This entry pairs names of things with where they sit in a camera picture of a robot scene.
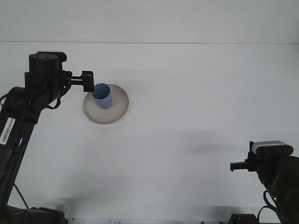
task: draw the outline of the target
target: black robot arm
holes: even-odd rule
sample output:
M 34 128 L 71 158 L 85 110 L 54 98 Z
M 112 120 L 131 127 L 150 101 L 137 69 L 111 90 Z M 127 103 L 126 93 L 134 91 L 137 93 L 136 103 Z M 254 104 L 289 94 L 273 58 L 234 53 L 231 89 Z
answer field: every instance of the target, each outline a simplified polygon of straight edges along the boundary
M 231 171 L 257 172 L 276 207 L 268 204 L 265 194 L 264 199 L 281 224 L 299 224 L 299 158 L 292 153 L 292 146 L 281 141 L 250 142 L 245 162 L 230 164 Z
M 80 77 L 73 77 L 70 71 L 63 70 L 62 63 L 65 61 L 66 54 L 63 52 L 42 51 L 30 55 L 29 72 L 25 73 L 25 87 L 12 88 L 0 100 L 1 103 L 5 98 L 0 111 L 0 224 L 12 217 L 11 212 L 17 211 L 22 216 L 27 214 L 26 217 L 29 217 L 29 214 L 42 217 L 42 213 L 49 216 L 49 211 L 54 213 L 45 208 L 24 212 L 25 210 L 7 206 L 7 203 L 41 111 L 45 108 L 57 108 L 60 98 L 73 84 L 82 85 L 84 91 L 93 91 L 93 72 L 83 71 Z M 55 100 L 56 106 L 49 106 Z

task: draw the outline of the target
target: sticker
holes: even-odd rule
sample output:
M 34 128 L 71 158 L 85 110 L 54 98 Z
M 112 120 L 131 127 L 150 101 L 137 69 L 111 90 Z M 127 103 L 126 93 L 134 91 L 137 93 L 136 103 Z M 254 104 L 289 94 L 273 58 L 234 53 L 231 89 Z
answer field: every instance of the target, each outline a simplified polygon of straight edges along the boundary
M 5 124 L 4 129 L 3 129 L 3 132 L 0 136 L 0 144 L 1 145 L 6 145 L 7 140 L 9 138 L 9 135 L 10 135 L 10 132 L 11 132 L 11 129 L 13 129 L 14 122 L 15 122 L 14 118 L 8 118 L 7 119 L 7 122 Z

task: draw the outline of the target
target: label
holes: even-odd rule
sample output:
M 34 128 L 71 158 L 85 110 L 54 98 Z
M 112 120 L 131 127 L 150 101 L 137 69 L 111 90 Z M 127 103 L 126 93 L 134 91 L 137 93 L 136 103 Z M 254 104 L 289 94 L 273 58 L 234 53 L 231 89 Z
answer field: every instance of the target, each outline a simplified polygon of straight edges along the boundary
M 13 129 L 14 122 L 15 122 L 14 118 L 8 118 L 7 119 L 7 122 L 5 124 L 4 129 L 3 129 L 3 132 L 2 132 L 2 134 L 0 136 L 0 144 L 1 145 L 6 145 L 7 140 L 9 138 L 9 135 L 10 135 L 10 132 Z
M 86 219 L 84 224 L 130 224 L 130 220 L 120 219 Z

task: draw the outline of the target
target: blue cup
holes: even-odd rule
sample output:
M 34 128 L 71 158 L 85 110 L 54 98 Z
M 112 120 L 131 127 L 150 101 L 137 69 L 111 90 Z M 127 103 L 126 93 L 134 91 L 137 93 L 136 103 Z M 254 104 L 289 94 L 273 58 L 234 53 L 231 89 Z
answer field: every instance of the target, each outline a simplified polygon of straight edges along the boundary
M 98 83 L 94 86 L 92 96 L 97 105 L 102 109 L 109 109 L 112 105 L 112 94 L 110 87 L 105 83 Z

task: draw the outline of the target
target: white tabletop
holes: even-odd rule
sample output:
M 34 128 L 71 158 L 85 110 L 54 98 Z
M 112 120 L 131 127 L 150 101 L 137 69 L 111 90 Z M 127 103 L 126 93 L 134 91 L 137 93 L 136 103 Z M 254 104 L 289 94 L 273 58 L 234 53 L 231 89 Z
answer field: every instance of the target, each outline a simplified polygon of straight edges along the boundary
M 264 205 L 257 175 L 229 170 L 250 140 L 280 140 L 299 155 L 298 45 L 2 42 L 0 95 L 24 86 L 29 54 L 49 49 L 67 54 L 64 70 L 122 87 L 130 105 L 99 125 L 73 86 L 42 112 L 16 179 L 30 206 L 78 218 L 228 220 Z M 15 191 L 9 204 L 23 207 Z

